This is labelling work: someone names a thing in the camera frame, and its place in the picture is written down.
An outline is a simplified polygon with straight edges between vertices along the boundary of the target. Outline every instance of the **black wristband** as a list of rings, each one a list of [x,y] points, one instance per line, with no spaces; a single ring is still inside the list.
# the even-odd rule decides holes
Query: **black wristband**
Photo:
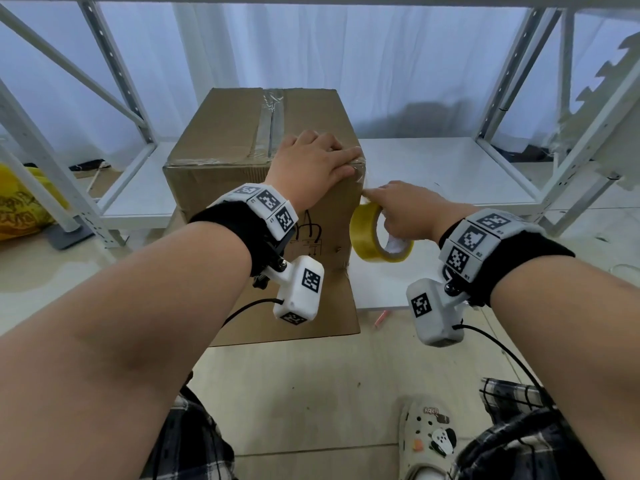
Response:
[[[264,220],[244,202],[222,202],[204,209],[189,220],[190,223],[199,221],[220,224],[244,242],[251,254],[251,276],[258,276],[271,263],[277,243],[272,242],[273,236]]]
[[[446,239],[453,233],[461,220],[453,224],[440,238],[438,245],[442,249]],[[465,291],[473,304],[491,306],[491,292],[496,284],[521,264],[542,256],[570,256],[575,254],[562,244],[552,241],[539,233],[521,232],[500,242],[498,247],[485,259],[473,282],[459,278],[454,286]]]

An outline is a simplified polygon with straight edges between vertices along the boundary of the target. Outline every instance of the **plaid pants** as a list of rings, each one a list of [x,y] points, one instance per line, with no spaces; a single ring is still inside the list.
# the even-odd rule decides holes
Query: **plaid pants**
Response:
[[[497,379],[482,379],[480,397],[493,426],[455,460],[451,480],[604,480],[554,407],[540,393]],[[211,416],[185,385],[176,398],[141,478],[236,480],[234,451]]]

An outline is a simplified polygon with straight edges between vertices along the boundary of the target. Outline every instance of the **cardboard box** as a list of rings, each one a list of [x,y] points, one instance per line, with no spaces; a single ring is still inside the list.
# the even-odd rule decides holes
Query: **cardboard box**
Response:
[[[331,132],[345,146],[358,144],[336,91],[212,89],[164,165],[182,218],[190,219],[241,184],[264,181],[283,135],[305,129]],[[294,326],[274,318],[271,305],[258,305],[224,327],[213,345],[359,333],[346,266],[351,253],[349,220],[360,202],[364,158],[352,165],[357,170],[354,177],[340,182],[299,216],[298,232],[285,249],[288,260],[306,254],[324,265],[316,319]],[[248,284],[234,309],[276,293],[273,283],[267,290]]]

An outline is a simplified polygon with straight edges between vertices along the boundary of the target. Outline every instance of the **yellow plastic bag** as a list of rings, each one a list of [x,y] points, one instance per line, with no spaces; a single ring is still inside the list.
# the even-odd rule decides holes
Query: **yellow plastic bag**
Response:
[[[31,174],[62,204],[67,202],[38,168],[27,168]],[[33,234],[55,220],[33,197],[6,165],[0,164],[0,241]]]

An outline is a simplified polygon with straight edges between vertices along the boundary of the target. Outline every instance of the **tape roll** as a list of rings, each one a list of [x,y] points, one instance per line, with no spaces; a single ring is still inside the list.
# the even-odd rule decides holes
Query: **tape roll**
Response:
[[[398,239],[389,235],[383,248],[378,239],[378,219],[382,207],[369,202],[356,207],[349,222],[349,237],[353,250],[360,259],[368,262],[404,261],[413,248],[413,241]]]

